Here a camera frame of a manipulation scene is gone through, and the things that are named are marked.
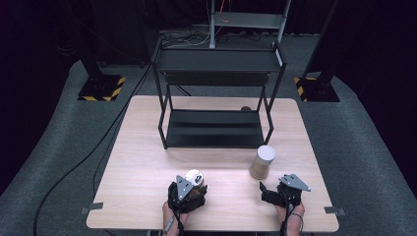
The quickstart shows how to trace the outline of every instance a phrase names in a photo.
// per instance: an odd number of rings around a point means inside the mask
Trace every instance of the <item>black wire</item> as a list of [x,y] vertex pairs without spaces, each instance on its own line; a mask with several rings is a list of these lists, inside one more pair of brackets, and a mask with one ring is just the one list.
[[[144,83],[145,83],[145,80],[146,80],[146,78],[148,77],[148,74],[149,74],[149,72],[150,72],[150,66],[147,68],[147,70],[145,71],[145,73],[144,73],[144,75],[141,77],[141,79],[139,80],[139,82],[138,82],[138,85],[140,85],[141,83],[142,83],[142,85],[138,88],[138,86],[136,86],[135,88],[134,88],[134,90],[133,90],[133,92],[132,92],[132,94],[131,94],[131,98],[132,98],[132,95],[135,93],[135,94],[137,94],[138,93],[138,91],[139,90],[141,90],[141,88],[142,88],[142,86],[144,85]],[[119,119],[119,116],[120,116],[120,114],[121,113],[123,113],[123,115],[125,115],[125,112],[124,112],[124,110],[127,108],[127,106],[125,105],[124,107],[123,107],[123,109],[122,109],[122,111],[121,112],[119,112],[119,115],[117,116],[117,118],[116,119]],[[98,169],[99,169],[99,167],[100,167],[100,165],[101,165],[101,162],[103,161],[103,159],[106,157],[106,154],[108,153],[108,151],[110,150],[110,147],[111,147],[111,143],[113,142],[113,140],[114,140],[114,138],[116,137],[116,134],[117,134],[117,129],[118,129],[118,127],[121,125],[121,121],[123,120],[123,117],[122,118],[120,118],[119,119],[119,123],[117,124],[117,126],[116,126],[116,128],[115,128],[115,130],[114,130],[114,132],[113,132],[113,136],[112,136],[112,138],[111,138],[111,141],[110,141],[110,144],[108,145],[108,147],[107,147],[107,149],[106,149],[106,151],[105,151],[105,153],[104,153],[104,155],[103,155],[103,157],[101,158],[101,160],[100,160],[100,162],[98,163],[98,165],[97,165],[97,168],[95,169],[95,172],[94,172],[94,175],[92,176],[92,193],[93,193],[93,197],[95,198],[95,194],[96,194],[96,191],[95,191],[95,176],[97,175],[97,172],[98,172]]]
[[43,204],[45,203],[46,199],[49,197],[49,195],[52,193],[52,191],[58,186],[58,184],[60,184],[69,174],[71,174],[74,170],[76,170],[80,165],[82,165],[87,159],[89,159],[89,157],[97,150],[97,148],[101,145],[101,143],[104,141],[104,139],[106,138],[106,136],[108,135],[108,133],[110,133],[111,131],[111,127],[114,126],[114,124],[116,123],[116,121],[119,119],[119,117],[123,114],[123,111],[127,108],[130,100],[132,99],[133,94],[135,94],[136,89],[138,88],[138,86],[140,85],[141,81],[148,75],[149,73],[149,69],[150,69],[150,65],[148,66],[145,74],[141,77],[140,81],[138,82],[138,84],[135,86],[131,96],[129,97],[128,101],[126,102],[126,104],[123,106],[122,110],[119,112],[119,114],[117,115],[116,119],[114,119],[114,121],[112,122],[112,124],[110,125],[110,127],[107,129],[107,131],[104,133],[104,135],[101,137],[101,139],[98,141],[98,143],[94,146],[94,148],[89,152],[89,154],[87,154],[80,162],[78,162],[73,168],[71,168],[69,171],[67,171],[57,182],[55,182],[55,184],[48,190],[48,192],[46,193],[46,195],[43,197],[42,201],[40,202],[39,206],[37,207],[36,213],[34,215],[34,219],[33,219],[33,235],[36,236],[37,235],[37,219],[39,217],[40,214],[40,210],[43,207]]

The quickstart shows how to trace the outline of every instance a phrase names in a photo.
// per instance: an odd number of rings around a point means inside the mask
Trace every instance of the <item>gray carpet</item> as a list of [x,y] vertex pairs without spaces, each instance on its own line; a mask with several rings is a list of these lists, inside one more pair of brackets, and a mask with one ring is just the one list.
[[[302,102],[298,97],[293,79],[303,74],[318,39],[293,35],[283,38],[288,67],[278,97],[297,101],[333,205],[347,212],[339,218],[339,230],[331,235],[417,235],[417,201],[356,94],[334,78],[332,85],[340,102]],[[270,47],[270,42],[270,36],[259,41],[229,38],[217,47],[263,48]],[[78,101],[78,92],[88,75],[81,62],[73,66],[47,130],[0,198],[0,235],[31,235],[42,198],[77,166],[44,203],[37,219],[38,235],[147,233],[89,229],[87,216],[79,214],[81,207],[92,203],[93,188],[99,184],[120,119],[114,121],[129,97],[133,93],[156,94],[152,72],[136,88],[146,68],[109,66],[102,71],[126,76],[121,94],[111,102]],[[248,94],[244,88],[186,90],[191,95]]]

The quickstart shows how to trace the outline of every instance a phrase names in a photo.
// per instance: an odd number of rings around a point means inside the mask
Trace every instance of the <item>shelf tier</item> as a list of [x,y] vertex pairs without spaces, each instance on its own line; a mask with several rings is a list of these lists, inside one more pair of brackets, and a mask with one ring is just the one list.
[[172,110],[170,148],[258,148],[264,144],[257,111]]
[[218,27],[277,30],[281,27],[282,19],[282,15],[273,14],[216,12],[214,15],[214,25]]

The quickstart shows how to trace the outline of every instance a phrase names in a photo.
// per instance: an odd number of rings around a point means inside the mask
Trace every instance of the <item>black backdrop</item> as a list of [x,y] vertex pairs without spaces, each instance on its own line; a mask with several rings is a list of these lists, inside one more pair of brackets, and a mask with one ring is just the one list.
[[331,61],[340,59],[332,74],[356,92],[415,196],[416,23],[412,1],[340,0],[309,68],[331,70]]

